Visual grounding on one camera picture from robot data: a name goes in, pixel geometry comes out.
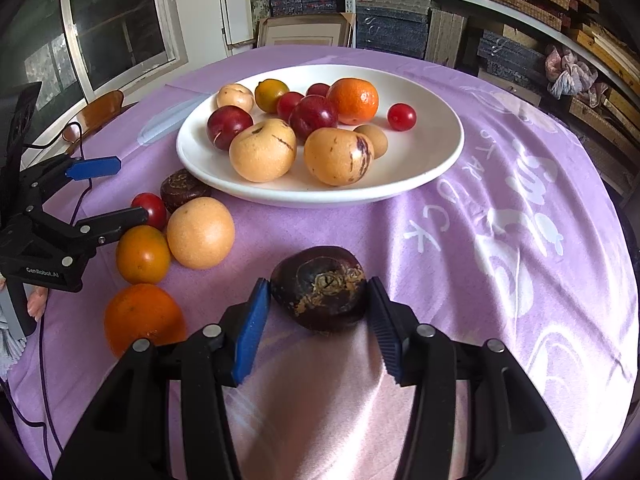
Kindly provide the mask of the small tan fruit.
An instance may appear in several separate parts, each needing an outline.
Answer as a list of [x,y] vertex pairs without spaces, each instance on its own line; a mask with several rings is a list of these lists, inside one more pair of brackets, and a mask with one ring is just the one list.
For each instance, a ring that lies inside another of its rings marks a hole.
[[215,96],[216,107],[236,106],[250,113],[254,107],[253,92],[242,84],[225,84]]

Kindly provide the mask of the red cherry tomato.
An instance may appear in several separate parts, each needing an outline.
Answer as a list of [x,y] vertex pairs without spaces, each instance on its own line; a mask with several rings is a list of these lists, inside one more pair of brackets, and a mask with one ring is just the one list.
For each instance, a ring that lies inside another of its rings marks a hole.
[[406,103],[395,103],[388,109],[387,121],[396,131],[408,131],[416,125],[416,111]]
[[148,192],[140,193],[134,196],[134,199],[131,201],[131,206],[141,207],[146,211],[148,214],[146,224],[148,226],[152,226],[152,228],[160,232],[163,232],[166,228],[168,213],[160,196]]
[[312,84],[306,91],[306,96],[326,96],[329,92],[328,84]]
[[288,122],[292,111],[303,98],[304,96],[301,93],[295,91],[285,92],[282,96],[279,96],[277,102],[278,117],[284,122]]

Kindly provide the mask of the framed picture leaning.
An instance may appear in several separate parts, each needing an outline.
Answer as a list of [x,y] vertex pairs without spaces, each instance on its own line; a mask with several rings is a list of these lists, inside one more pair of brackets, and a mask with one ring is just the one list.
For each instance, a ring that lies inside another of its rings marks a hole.
[[258,25],[256,47],[281,44],[349,47],[355,25],[355,14],[341,12],[264,18]]

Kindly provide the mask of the metal shelving unit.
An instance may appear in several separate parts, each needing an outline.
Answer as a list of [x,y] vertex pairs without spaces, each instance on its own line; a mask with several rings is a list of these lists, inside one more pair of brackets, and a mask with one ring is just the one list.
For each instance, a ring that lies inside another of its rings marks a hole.
[[[639,57],[601,23],[604,0],[451,0],[491,14],[542,44],[582,58],[608,88],[590,112],[567,110],[593,134],[592,151],[605,181],[623,198],[639,187]],[[346,0],[355,9],[357,0]]]

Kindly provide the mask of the large orange mandarin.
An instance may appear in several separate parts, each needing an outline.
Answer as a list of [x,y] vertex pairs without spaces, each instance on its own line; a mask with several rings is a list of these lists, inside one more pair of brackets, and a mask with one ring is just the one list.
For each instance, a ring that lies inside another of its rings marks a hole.
[[341,78],[335,81],[326,99],[334,105],[338,121],[344,125],[370,122],[378,112],[378,90],[364,79]]
[[116,294],[104,311],[105,338],[117,359],[138,339],[156,346],[186,339],[182,310],[168,292],[152,284],[135,284]]

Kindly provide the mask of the purple tablecloth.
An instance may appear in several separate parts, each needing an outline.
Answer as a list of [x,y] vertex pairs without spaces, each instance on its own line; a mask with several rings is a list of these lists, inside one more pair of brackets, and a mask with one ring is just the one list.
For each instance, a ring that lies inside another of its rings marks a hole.
[[[85,146],[122,170],[67,185],[48,203],[61,219],[127,207],[178,169],[176,138],[142,139],[152,119],[229,82],[284,66],[386,70],[441,96],[465,144],[437,180],[352,208],[288,209],[226,197],[227,258],[173,266],[163,288],[190,330],[247,298],[284,258],[316,245],[352,252],[390,298],[450,338],[502,340],[549,405],[583,474],[623,430],[638,370],[638,289],[620,220],[573,133],[528,104],[455,70],[373,51],[262,48],[169,81]],[[252,374],[224,395],[247,479],[392,478],[412,392],[386,373],[364,324],[324,336],[269,313]]]

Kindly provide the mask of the large tan pear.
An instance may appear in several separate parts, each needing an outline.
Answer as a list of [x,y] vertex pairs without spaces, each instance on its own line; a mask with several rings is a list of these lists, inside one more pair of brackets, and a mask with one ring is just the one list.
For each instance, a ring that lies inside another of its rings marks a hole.
[[246,128],[233,139],[229,148],[232,168],[240,177],[254,183],[270,182],[284,176],[293,166],[296,154],[296,135],[278,118]]

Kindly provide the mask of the yellow cherry tomato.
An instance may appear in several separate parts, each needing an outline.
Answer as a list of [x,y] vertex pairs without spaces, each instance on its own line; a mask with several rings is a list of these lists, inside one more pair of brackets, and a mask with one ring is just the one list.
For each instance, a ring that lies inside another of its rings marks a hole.
[[267,114],[276,114],[278,101],[290,89],[279,79],[267,78],[262,80],[254,91],[256,105]]

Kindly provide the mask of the dark red plum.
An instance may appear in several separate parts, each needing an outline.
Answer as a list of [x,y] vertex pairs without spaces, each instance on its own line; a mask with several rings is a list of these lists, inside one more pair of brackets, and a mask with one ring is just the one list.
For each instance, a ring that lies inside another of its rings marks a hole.
[[324,96],[305,96],[293,108],[288,118],[288,124],[302,143],[305,143],[314,131],[335,128],[337,123],[337,110]]
[[233,139],[252,125],[254,119],[245,110],[235,105],[225,105],[210,114],[207,134],[218,150],[228,152]]

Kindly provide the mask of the small orange tangerine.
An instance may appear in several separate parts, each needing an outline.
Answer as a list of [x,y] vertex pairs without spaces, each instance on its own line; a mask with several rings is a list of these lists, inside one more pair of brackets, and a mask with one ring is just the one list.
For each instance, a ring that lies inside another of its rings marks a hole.
[[119,240],[115,252],[120,276],[129,284],[153,284],[163,281],[170,264],[164,234],[152,226],[135,226]]

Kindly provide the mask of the small brown longan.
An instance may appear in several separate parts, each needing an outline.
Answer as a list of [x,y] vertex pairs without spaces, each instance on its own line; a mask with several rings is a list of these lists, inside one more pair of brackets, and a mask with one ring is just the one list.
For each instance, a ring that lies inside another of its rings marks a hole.
[[355,132],[366,136],[373,146],[373,155],[375,159],[384,156],[388,150],[388,139],[385,132],[378,126],[372,124],[364,124],[356,127]]

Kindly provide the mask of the dark mangosteen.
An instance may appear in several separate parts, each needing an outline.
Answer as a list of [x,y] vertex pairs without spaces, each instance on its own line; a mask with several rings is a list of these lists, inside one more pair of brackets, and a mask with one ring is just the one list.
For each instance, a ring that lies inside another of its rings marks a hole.
[[186,169],[180,169],[163,180],[160,198],[170,214],[182,205],[200,197],[212,196],[213,189],[192,176]]

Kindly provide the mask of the round tan pear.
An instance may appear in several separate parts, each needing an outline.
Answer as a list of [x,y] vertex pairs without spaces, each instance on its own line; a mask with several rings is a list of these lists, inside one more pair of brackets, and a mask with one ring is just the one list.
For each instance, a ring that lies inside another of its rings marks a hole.
[[166,228],[169,249],[182,266],[205,270],[229,255],[235,227],[228,208],[219,200],[200,197],[180,206]]

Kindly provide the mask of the wooden chair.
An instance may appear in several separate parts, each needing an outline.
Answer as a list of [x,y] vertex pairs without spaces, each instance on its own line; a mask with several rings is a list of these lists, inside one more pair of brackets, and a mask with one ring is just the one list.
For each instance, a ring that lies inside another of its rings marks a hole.
[[65,154],[73,155],[80,148],[81,141],[94,136],[116,117],[136,105],[125,105],[124,99],[124,92],[120,90],[107,92],[70,118],[62,130],[62,138],[68,144]]

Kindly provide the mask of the dark passion fruit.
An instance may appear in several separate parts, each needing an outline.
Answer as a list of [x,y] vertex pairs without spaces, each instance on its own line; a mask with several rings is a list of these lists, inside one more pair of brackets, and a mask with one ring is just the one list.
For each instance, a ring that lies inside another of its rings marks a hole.
[[366,274],[338,246],[314,246],[283,259],[271,273],[270,292],[297,324],[318,333],[349,330],[368,310]]

